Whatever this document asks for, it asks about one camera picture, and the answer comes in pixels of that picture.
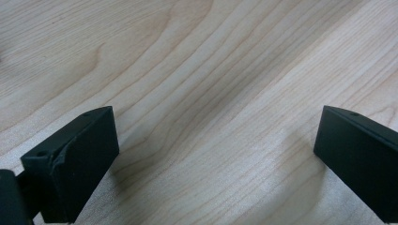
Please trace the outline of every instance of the wooden table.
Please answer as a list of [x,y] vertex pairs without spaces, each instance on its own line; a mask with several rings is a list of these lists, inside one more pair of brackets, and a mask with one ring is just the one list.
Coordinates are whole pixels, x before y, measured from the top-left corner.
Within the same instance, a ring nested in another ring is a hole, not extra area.
[[313,147],[324,105],[398,130],[397,1],[0,0],[0,60],[0,168],[114,107],[76,224],[382,224]]

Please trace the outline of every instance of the black clamp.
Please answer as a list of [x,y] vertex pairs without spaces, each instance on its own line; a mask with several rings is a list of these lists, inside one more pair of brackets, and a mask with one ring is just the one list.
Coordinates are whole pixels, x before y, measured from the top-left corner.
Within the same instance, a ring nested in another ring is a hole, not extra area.
[[325,106],[314,153],[385,223],[398,222],[398,133]]
[[15,177],[0,170],[0,223],[73,223],[119,154],[112,107],[86,112],[21,157]]

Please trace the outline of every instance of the light wooden surface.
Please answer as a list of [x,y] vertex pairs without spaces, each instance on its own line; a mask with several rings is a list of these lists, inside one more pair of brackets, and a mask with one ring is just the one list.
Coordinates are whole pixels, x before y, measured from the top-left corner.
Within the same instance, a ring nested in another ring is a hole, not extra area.
[[0,167],[112,105],[77,224],[382,224],[313,147],[323,105],[398,130],[397,43],[394,0],[0,0]]

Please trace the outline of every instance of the black holder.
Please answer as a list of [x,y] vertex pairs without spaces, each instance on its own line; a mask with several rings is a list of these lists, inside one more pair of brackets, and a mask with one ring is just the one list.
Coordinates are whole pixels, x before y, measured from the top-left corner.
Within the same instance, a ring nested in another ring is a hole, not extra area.
[[325,106],[314,153],[385,223],[398,222],[398,133]]
[[0,224],[73,223],[119,154],[112,107],[86,112],[0,170]]

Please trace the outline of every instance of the black object corner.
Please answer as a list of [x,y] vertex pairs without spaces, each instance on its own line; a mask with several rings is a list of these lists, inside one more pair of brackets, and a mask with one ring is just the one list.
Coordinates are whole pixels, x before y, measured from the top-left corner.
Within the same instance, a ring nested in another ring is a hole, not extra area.
[[314,153],[386,223],[398,222],[398,133],[325,106]]

